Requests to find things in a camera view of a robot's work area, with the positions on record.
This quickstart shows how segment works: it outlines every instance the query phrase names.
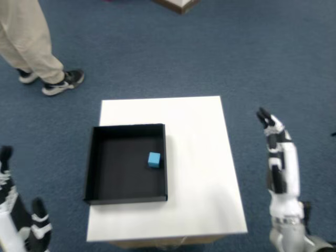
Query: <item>black tray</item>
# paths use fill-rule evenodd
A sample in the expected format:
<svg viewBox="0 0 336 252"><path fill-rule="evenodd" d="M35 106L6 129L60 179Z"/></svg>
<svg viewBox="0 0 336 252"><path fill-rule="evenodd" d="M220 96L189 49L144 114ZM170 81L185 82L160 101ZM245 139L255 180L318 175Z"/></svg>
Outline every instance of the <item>black tray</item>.
<svg viewBox="0 0 336 252"><path fill-rule="evenodd" d="M150 152L160 168L148 166ZM166 201L164 124L94 127L84 201L90 205Z"/></svg>

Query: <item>blue block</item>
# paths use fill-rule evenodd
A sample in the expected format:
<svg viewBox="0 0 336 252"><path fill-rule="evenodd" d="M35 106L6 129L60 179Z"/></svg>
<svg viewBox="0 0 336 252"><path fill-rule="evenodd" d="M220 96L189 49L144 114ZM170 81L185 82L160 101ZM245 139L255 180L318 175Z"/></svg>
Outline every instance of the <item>blue block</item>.
<svg viewBox="0 0 336 252"><path fill-rule="evenodd" d="M150 152L148 157L148 165L153 168L160 167L160 154L155 152Z"/></svg>

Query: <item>table top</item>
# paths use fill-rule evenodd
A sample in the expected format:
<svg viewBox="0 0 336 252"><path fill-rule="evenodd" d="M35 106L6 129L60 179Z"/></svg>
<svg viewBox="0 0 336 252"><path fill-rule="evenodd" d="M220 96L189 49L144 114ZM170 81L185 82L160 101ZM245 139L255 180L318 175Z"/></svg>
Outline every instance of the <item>table top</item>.
<svg viewBox="0 0 336 252"><path fill-rule="evenodd" d="M164 123L168 201L90 206L87 241L246 233L221 98L102 101L100 125Z"/></svg>

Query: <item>sneaker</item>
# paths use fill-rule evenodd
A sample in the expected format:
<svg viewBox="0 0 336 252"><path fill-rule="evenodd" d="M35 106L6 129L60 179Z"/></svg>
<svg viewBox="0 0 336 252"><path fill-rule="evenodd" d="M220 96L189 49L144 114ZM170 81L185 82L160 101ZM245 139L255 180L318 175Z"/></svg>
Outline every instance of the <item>sneaker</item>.
<svg viewBox="0 0 336 252"><path fill-rule="evenodd" d="M64 80L57 84L45 83L42 93L47 96L54 96L62 93L67 89L74 89L84 81L84 72L82 70L74 70L65 72Z"/></svg>
<svg viewBox="0 0 336 252"><path fill-rule="evenodd" d="M34 72L24 72L21 69L17 69L17 71L20 74L19 81L23 84L31 84L38 79L37 74Z"/></svg>

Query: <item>leg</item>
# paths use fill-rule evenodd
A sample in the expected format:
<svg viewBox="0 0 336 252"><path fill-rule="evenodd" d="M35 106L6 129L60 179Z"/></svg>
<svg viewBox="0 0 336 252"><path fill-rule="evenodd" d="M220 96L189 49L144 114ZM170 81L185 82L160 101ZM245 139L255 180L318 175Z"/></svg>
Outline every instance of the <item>leg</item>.
<svg viewBox="0 0 336 252"><path fill-rule="evenodd" d="M31 72L31 68L8 40L7 35L0 24L0 55L14 68L25 72Z"/></svg>
<svg viewBox="0 0 336 252"><path fill-rule="evenodd" d="M0 0L0 23L8 40L43 81L55 84L64 79L63 65L51 53L50 33L38 0Z"/></svg>

